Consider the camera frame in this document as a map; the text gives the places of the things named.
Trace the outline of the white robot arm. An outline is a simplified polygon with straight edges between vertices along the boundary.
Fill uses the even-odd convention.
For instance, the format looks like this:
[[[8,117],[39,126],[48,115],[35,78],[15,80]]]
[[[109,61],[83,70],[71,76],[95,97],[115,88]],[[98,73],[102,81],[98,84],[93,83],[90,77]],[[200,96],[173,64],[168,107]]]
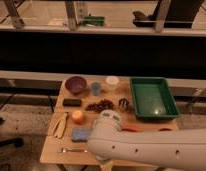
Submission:
[[[101,160],[119,159],[186,171],[206,171],[206,129],[125,132],[121,115],[104,110],[87,145]]]

